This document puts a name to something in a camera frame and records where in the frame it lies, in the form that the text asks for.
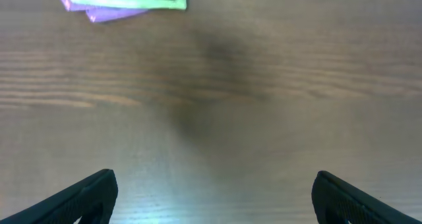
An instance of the wood grain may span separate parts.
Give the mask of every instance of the wood grain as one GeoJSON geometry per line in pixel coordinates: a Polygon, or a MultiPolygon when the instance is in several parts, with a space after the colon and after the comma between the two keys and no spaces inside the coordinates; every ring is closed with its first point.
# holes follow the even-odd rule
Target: wood grain
{"type": "Polygon", "coordinates": [[[0,1],[3,105],[421,95],[421,0],[190,0],[109,24],[0,1]]]}
{"type": "Polygon", "coordinates": [[[328,170],[422,219],[420,99],[0,110],[0,218],[104,167],[111,223],[316,223],[328,170]]]}
{"type": "Polygon", "coordinates": [[[0,219],[103,168],[112,223],[316,223],[325,169],[422,219],[422,0],[0,0],[0,219]]]}

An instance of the wooden table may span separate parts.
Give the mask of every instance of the wooden table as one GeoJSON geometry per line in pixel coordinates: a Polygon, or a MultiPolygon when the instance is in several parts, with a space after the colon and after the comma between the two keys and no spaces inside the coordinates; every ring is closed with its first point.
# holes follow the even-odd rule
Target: wooden table
{"type": "Polygon", "coordinates": [[[0,0],[0,218],[102,168],[112,223],[316,223],[326,169],[422,219],[422,0],[0,0]]]}

